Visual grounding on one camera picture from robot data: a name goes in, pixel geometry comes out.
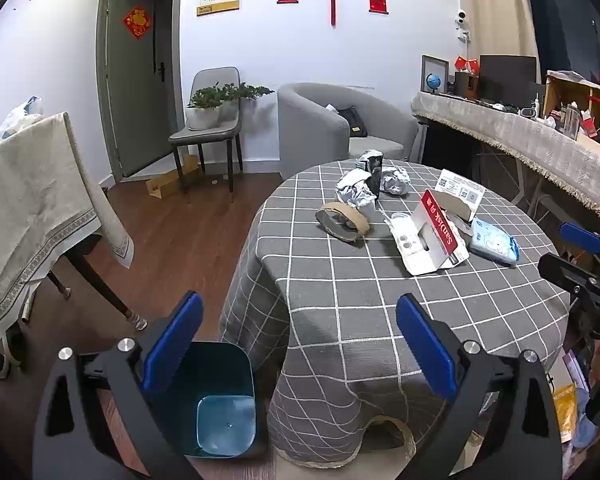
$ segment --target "blue wet wipes package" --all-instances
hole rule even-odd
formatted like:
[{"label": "blue wet wipes package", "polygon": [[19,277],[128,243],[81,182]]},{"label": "blue wet wipes package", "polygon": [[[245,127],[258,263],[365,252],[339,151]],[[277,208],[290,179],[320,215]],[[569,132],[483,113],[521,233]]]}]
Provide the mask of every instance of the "blue wet wipes package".
[{"label": "blue wet wipes package", "polygon": [[513,236],[503,230],[474,219],[474,237],[469,244],[472,253],[503,264],[515,265],[520,260],[520,247]]}]

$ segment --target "computer monitor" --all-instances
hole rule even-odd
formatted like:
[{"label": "computer monitor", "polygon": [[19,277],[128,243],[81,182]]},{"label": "computer monitor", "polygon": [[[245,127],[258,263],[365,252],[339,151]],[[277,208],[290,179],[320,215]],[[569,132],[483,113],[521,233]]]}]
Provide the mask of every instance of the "computer monitor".
[{"label": "computer monitor", "polygon": [[536,97],[538,61],[531,56],[480,56],[478,99],[529,108]]}]

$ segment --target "red diamond door decoration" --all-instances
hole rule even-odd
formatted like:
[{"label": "red diamond door decoration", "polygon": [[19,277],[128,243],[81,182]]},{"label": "red diamond door decoration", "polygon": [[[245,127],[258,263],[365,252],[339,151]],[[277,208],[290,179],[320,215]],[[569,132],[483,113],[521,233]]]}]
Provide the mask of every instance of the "red diamond door decoration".
[{"label": "red diamond door decoration", "polygon": [[143,6],[135,6],[133,10],[125,16],[123,20],[126,28],[136,37],[142,38],[151,28],[151,18],[144,10]]}]

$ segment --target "security camera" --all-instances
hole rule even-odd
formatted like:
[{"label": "security camera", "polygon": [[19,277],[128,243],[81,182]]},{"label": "security camera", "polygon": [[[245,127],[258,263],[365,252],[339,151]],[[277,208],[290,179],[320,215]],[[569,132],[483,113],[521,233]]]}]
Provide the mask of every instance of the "security camera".
[{"label": "security camera", "polygon": [[466,25],[466,22],[466,12],[464,12],[464,10],[462,9],[458,10],[458,15],[456,16],[456,24],[458,25],[458,27],[464,27]]}]

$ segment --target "metal screw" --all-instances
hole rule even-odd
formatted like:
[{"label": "metal screw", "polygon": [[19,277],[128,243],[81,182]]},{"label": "metal screw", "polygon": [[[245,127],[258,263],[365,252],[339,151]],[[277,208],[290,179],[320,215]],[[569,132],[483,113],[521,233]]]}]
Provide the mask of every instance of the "metal screw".
[{"label": "metal screw", "polygon": [[62,359],[62,361],[66,361],[74,354],[74,351],[71,350],[68,346],[65,346],[61,351],[58,352],[58,358]]},{"label": "metal screw", "polygon": [[530,363],[535,363],[538,361],[538,354],[536,354],[533,350],[525,350],[522,354],[522,357],[524,357]]},{"label": "metal screw", "polygon": [[462,348],[464,348],[464,351],[468,354],[477,354],[480,352],[480,345],[475,341],[465,341]]},{"label": "metal screw", "polygon": [[136,342],[128,337],[118,341],[118,350],[121,352],[130,352],[136,347]]}]

